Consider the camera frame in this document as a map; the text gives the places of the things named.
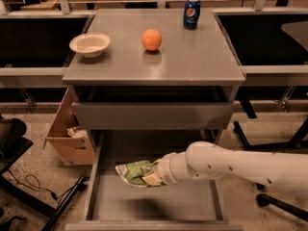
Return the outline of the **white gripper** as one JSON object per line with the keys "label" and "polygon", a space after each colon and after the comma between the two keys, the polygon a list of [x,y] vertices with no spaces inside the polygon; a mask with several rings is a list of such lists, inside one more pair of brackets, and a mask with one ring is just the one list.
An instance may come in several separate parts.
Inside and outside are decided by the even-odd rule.
{"label": "white gripper", "polygon": [[154,162],[155,171],[144,175],[141,179],[151,187],[163,185],[176,185],[178,180],[172,174],[170,163],[174,153],[166,154],[163,158]]}

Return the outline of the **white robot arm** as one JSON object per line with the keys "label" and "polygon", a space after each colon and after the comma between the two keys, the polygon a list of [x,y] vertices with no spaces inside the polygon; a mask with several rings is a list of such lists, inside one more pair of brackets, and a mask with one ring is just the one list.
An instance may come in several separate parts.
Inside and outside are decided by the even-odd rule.
{"label": "white robot arm", "polygon": [[150,186],[233,174],[299,198],[308,197],[308,156],[225,149],[197,141],[181,153],[169,153],[141,179]]}

